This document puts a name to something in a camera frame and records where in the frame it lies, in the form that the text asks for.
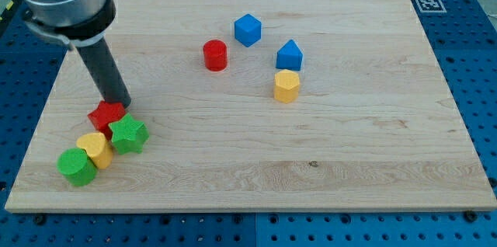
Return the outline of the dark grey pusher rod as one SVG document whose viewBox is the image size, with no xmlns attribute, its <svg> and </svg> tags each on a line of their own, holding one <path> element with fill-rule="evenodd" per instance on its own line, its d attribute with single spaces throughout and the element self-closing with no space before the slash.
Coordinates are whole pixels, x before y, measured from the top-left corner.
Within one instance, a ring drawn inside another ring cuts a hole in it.
<svg viewBox="0 0 497 247">
<path fill-rule="evenodd" d="M 131 97 L 105 39 L 78 47 L 77 51 L 103 100 L 121 103 L 127 108 L 131 104 Z"/>
</svg>

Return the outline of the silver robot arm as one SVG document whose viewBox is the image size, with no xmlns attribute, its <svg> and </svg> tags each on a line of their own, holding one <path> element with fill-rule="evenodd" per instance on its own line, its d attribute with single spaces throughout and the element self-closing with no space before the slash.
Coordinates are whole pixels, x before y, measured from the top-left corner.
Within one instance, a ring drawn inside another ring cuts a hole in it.
<svg viewBox="0 0 497 247">
<path fill-rule="evenodd" d="M 96 88 L 108 103 L 127 107 L 131 97 L 105 40 L 116 17 L 113 0 L 24 0 L 23 20 L 48 43 L 77 50 Z"/>
</svg>

